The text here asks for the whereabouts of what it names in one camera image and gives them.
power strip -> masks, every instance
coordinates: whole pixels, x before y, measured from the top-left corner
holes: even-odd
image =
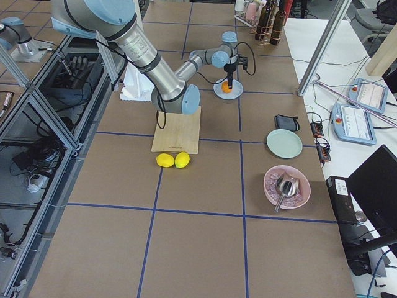
[[[316,147],[317,147],[318,157],[319,157],[320,162],[322,164],[331,161],[331,156],[329,154],[329,149],[327,149],[324,146],[321,146],[321,144],[319,142],[317,142]]]
[[[323,126],[320,123],[312,122],[310,123],[311,132],[313,133],[314,138],[323,137]]]

light green plate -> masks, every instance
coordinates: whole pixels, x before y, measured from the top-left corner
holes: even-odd
[[[286,129],[276,129],[267,135],[267,146],[275,155],[281,158],[293,158],[302,152],[302,141],[293,132]]]

lemon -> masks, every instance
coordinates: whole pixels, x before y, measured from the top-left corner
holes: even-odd
[[[184,168],[187,166],[187,164],[190,161],[190,156],[186,152],[180,152],[178,155],[175,157],[175,166],[177,168]]]
[[[161,153],[156,157],[157,164],[163,168],[169,168],[174,164],[174,157],[167,153]]]

black pouch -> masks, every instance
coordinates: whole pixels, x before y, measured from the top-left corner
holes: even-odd
[[[298,117],[276,115],[274,116],[275,128],[287,129],[292,132],[296,132],[297,130],[299,130],[299,123],[297,119]]]

white table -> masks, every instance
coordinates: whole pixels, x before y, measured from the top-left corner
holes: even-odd
[[[294,60],[310,61],[327,22],[327,20],[288,19],[285,26],[285,33],[292,58]],[[349,64],[351,62],[360,61],[366,56],[367,52],[362,46],[361,41],[355,34],[351,25],[348,23],[348,21],[342,21],[336,35],[328,46],[326,54],[323,58],[323,62]],[[362,64],[354,63],[349,66],[320,64],[317,74],[320,75],[320,80],[328,85],[346,85],[350,84],[352,76],[356,72],[359,65],[361,67]],[[297,78],[298,80],[301,80],[308,63],[294,61],[294,66],[297,73]],[[381,77],[369,76],[365,70],[365,65],[360,70],[358,77],[368,79],[369,81],[377,81],[381,79]],[[343,87],[337,87],[333,89],[339,93],[347,95],[347,88],[344,89]],[[337,100],[337,96],[331,94],[327,90],[324,90],[318,85],[310,85],[307,92],[303,96],[305,104],[310,106],[306,107],[308,112],[312,111],[312,107],[313,111],[318,113],[323,120],[328,119],[329,112],[314,102],[314,93],[316,94],[317,102],[329,111],[332,110],[332,107]],[[388,101],[396,103],[396,100],[390,92],[388,94]],[[338,102],[343,104],[346,103],[343,99],[339,99]],[[397,107],[386,105],[384,115],[397,118]],[[319,119],[316,115],[314,115],[313,120]],[[388,124],[374,117],[372,117],[372,122],[374,126],[389,126]],[[333,128],[329,127],[328,124],[328,121],[323,122],[323,130],[325,138],[329,140],[329,143],[331,144],[332,162],[326,163],[323,168],[325,179],[330,176],[349,177],[350,174],[352,174],[381,144],[385,144],[395,155],[397,155],[396,129],[375,130],[377,144],[374,146],[365,146],[338,140]],[[357,203],[354,202],[354,204],[355,208],[360,210],[360,207],[357,205]],[[373,227],[370,223],[367,223],[367,227],[369,230],[373,230]],[[397,259],[394,257],[394,255],[389,253],[388,257],[391,260],[392,265],[396,266]],[[387,278],[376,278],[376,280],[379,284],[386,284],[387,286],[383,288],[373,286],[371,295],[380,297],[381,292],[389,292],[391,294],[397,295],[397,270],[387,268],[386,273],[388,275]],[[372,276],[369,274],[359,277],[352,274],[356,293],[367,293],[371,277]]]

